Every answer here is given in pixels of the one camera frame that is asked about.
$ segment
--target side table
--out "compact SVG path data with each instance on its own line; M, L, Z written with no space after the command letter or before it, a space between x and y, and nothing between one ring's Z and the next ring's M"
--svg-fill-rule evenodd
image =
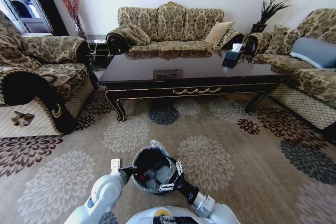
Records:
M87 35L86 41L89 44L90 54L88 57L92 57L96 61L106 65L110 63L110 51L106 43L106 35Z

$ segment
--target window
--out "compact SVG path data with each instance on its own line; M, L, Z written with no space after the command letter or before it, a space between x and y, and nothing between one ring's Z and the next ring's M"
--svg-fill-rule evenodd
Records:
M37 0L0 0L0 10L22 33L52 33Z

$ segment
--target potted plant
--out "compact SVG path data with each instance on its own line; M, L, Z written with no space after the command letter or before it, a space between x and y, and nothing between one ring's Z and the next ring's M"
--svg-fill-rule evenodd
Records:
M253 24L251 33L260 33L264 31L265 27L267 26L265 24L266 21L269 20L279 10L289 7L290 5L286 5L288 1L290 0L284 0L276 3L276 0L269 0L269 3L267 3L264 0L261 7L261 18L256 24Z

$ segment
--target black bucket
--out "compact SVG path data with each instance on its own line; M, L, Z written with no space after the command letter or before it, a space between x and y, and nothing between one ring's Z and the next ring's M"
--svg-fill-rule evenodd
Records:
M173 164L168 153L160 147L146 147L133 160L138 173L133 176L135 184L152 194L163 194L161 184L169 184L173 175Z

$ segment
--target table leg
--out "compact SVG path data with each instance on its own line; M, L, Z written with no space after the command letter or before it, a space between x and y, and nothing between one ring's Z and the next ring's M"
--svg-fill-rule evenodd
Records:
M117 98L113 95L113 92L106 91L105 93L106 99L111 103L112 107L118 114L117 121L123 122L126 119L125 109L123 108L122 104L120 103L120 98Z
M275 85L272 89L269 89L267 91L257 93L255 97L252 98L252 100L246 105L245 111L247 113L252 112L252 110L255 108L255 106L261 102L263 99L268 97L270 94L272 94L278 87L279 85Z

